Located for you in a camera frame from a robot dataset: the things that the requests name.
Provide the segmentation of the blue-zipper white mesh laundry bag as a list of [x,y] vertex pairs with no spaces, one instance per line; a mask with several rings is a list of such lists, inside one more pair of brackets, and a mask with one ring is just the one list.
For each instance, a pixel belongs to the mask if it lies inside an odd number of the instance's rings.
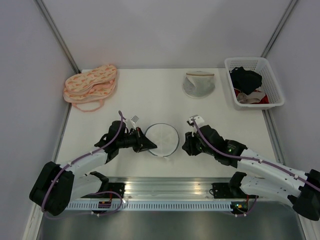
[[146,129],[144,134],[157,145],[157,148],[148,150],[151,155],[156,157],[167,158],[171,156],[180,144],[178,131],[167,123],[153,124]]

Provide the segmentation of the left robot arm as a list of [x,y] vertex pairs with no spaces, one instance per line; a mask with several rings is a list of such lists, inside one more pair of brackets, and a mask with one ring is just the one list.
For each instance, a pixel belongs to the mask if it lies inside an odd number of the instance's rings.
[[120,149],[126,148],[140,153],[156,149],[157,145],[145,136],[140,127],[127,130],[123,121],[113,121],[93,151],[64,164],[46,163],[29,193],[29,199],[44,212],[58,216],[73,200],[109,196],[109,178],[95,169],[109,163]]

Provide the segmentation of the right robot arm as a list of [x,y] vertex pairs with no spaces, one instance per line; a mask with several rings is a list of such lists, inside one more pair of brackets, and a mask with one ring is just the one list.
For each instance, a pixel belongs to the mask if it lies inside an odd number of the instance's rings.
[[320,219],[320,172],[293,169],[273,163],[246,145],[223,139],[209,125],[185,133],[182,149],[189,156],[207,154],[219,163],[237,171],[228,183],[228,192],[272,199],[293,208],[299,215]]

